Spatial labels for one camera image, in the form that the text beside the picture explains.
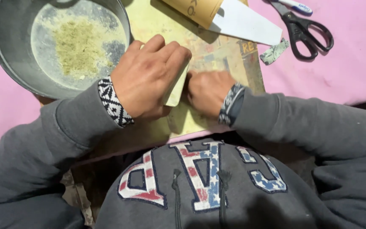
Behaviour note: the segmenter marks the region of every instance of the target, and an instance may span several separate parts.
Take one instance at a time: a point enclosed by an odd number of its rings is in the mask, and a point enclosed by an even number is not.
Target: metal bowl
[[[25,89],[53,99],[78,95],[114,68],[111,64],[100,66],[92,77],[64,74],[51,31],[37,23],[49,21],[63,10],[66,15],[102,23],[107,30],[123,28],[125,42],[107,40],[102,45],[113,65],[131,39],[128,16],[120,0],[0,0],[0,65]]]

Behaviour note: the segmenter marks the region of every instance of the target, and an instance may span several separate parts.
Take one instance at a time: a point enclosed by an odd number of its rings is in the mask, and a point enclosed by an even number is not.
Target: toothbrush
[[[297,12],[306,15],[306,16],[311,16],[313,14],[313,11],[311,8],[307,7],[306,5],[302,4],[302,3],[297,3],[295,1],[292,0],[271,0],[272,2],[279,2],[282,3],[284,5],[289,6],[290,8],[296,10]]]

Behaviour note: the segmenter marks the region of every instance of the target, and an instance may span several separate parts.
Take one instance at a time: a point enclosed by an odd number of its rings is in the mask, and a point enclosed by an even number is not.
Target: green powder
[[[87,20],[71,20],[53,31],[64,75],[92,76],[98,73],[98,60],[105,57],[99,34]]]

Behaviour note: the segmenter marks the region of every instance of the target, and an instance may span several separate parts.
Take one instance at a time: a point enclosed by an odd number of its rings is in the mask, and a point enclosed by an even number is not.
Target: person
[[[0,140],[0,228],[81,229],[59,183],[109,131],[166,116],[162,97],[191,52],[162,36],[134,41],[109,78],[41,108]],[[251,147],[202,139],[150,150],[113,183],[95,228],[366,228],[366,110],[253,95],[228,72],[190,72],[190,104],[250,136],[316,157],[318,195]]]

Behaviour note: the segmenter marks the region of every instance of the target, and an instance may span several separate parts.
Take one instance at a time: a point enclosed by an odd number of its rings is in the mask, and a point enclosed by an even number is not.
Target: white paper
[[[222,2],[209,30],[268,45],[279,44],[282,37],[281,28],[238,0]]]

